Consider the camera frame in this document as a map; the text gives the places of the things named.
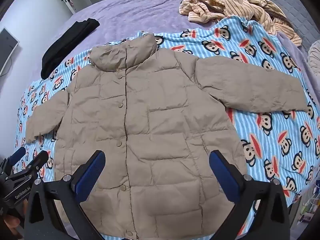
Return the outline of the person's left hand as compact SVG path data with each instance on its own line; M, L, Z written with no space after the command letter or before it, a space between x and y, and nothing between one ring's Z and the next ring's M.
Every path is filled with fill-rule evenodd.
M17 228L20 225L20 220L11 215L5 215L3 219L12 234L18 239L22 239L22 235L17 231Z

